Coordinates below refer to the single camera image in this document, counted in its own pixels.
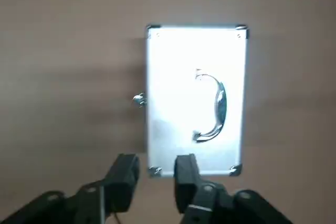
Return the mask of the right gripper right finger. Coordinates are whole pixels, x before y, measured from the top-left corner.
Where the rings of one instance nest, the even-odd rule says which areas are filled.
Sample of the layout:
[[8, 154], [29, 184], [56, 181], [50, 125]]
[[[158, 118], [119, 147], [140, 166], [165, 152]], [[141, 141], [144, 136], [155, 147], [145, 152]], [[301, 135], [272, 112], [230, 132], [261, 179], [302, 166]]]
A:
[[292, 223], [256, 191], [230, 195], [224, 185], [203, 179], [194, 154], [175, 159], [174, 193], [181, 224]]

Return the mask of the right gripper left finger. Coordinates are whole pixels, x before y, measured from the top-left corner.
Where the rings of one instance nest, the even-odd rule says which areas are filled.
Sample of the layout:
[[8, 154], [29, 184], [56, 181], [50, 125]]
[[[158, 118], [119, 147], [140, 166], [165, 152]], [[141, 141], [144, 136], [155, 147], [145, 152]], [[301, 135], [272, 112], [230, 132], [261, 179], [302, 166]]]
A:
[[82, 185], [72, 196], [47, 191], [2, 223], [105, 223], [116, 213], [127, 212], [140, 176], [135, 154], [119, 154], [101, 180]]

